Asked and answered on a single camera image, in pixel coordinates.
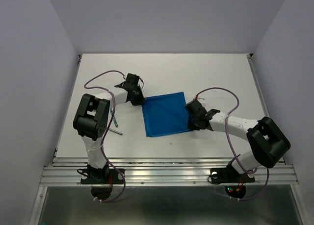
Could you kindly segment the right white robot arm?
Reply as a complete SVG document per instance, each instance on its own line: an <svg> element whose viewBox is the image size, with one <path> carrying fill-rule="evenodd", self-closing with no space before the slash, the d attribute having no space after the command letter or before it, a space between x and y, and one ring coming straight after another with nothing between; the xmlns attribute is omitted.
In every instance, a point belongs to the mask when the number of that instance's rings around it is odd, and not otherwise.
<svg viewBox="0 0 314 225"><path fill-rule="evenodd" d="M270 117L250 120L227 115L220 110L207 111L198 100L185 105L188 112L188 128L226 133L227 141L234 155L226 167L226 177L237 181L260 166L273 168L291 144ZM247 141L250 150L237 155L231 146L230 135Z"/></svg>

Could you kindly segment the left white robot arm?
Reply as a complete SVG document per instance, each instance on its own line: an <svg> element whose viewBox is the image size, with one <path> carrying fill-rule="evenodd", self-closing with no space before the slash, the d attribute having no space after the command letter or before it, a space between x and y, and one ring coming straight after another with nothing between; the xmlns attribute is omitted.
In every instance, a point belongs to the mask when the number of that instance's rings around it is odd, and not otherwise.
<svg viewBox="0 0 314 225"><path fill-rule="evenodd" d="M99 183L109 178L108 160L103 154L103 141L108 132L108 125L113 122L116 106L130 102L133 106L145 103L140 76L127 74L124 81L112 89L100 86L89 87L88 81L84 88L87 90L100 89L97 95L84 94L78 105L73 128L81 136L88 155L87 167L92 169L92 177Z"/></svg>

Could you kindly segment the blue cloth napkin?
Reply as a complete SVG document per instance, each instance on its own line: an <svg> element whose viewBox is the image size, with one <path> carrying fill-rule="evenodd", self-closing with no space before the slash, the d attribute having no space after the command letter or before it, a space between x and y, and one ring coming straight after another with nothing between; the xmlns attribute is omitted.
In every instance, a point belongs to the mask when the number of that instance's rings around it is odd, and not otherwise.
<svg viewBox="0 0 314 225"><path fill-rule="evenodd" d="M147 137L189 132L184 92L147 97L142 113Z"/></svg>

